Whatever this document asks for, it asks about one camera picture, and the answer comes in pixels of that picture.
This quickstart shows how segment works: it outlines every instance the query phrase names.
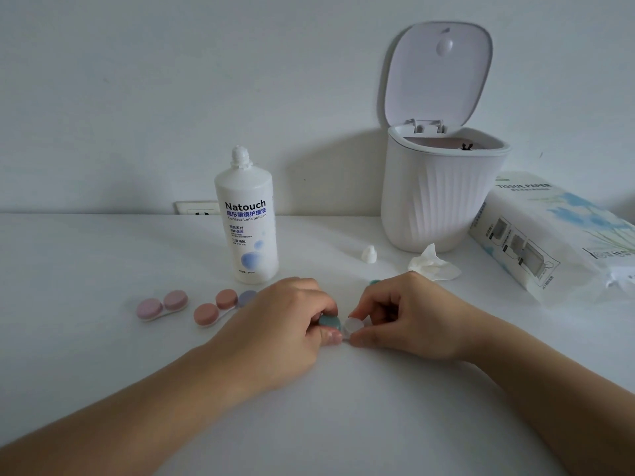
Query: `person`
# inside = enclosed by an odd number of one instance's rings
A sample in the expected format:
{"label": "person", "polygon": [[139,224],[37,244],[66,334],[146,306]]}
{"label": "person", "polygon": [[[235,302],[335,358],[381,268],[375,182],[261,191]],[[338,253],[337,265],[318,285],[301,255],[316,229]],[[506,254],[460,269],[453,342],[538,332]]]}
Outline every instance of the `person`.
{"label": "person", "polygon": [[[224,412],[289,384],[342,335],[313,279],[261,291],[207,343],[104,400],[0,449],[0,473],[147,475]],[[574,475],[635,474],[635,395],[526,332],[408,272],[369,286],[349,317],[356,347],[475,364]]]}

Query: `forearm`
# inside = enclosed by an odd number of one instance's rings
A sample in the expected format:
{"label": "forearm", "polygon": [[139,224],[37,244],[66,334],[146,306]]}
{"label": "forearm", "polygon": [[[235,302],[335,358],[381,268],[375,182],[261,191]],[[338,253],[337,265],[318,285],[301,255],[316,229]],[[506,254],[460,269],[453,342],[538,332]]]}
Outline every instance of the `forearm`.
{"label": "forearm", "polygon": [[635,395],[491,315],[466,357],[574,475],[635,473]]}
{"label": "forearm", "polygon": [[4,475],[146,475],[239,395],[196,348],[124,390],[0,449]]}

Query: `lid hinge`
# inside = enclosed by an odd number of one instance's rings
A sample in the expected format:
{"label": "lid hinge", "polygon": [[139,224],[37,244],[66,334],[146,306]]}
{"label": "lid hinge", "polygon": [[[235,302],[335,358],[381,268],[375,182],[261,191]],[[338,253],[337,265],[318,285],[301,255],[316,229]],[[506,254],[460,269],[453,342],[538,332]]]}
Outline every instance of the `lid hinge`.
{"label": "lid hinge", "polygon": [[415,127],[414,133],[444,133],[443,120],[406,120],[406,124]]}

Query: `white trash can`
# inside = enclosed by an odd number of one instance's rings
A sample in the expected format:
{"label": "white trash can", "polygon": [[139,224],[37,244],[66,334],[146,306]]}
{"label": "white trash can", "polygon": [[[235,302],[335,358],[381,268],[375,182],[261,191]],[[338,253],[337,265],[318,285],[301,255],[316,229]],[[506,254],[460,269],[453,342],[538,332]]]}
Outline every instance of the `white trash can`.
{"label": "white trash can", "polygon": [[456,247],[510,146],[464,127],[491,61],[489,33],[471,23],[420,23],[398,42],[385,94],[388,149],[382,224],[394,246]]}

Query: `person's left hand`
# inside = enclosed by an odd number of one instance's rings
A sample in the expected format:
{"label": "person's left hand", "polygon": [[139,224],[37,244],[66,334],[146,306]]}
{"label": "person's left hand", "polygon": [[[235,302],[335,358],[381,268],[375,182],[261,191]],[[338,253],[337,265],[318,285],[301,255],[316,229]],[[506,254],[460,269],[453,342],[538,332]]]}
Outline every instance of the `person's left hand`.
{"label": "person's left hand", "polygon": [[342,342],[334,328],[316,326],[337,304],[314,279],[282,279],[260,291],[205,344],[247,399],[280,388],[308,371],[320,346]]}

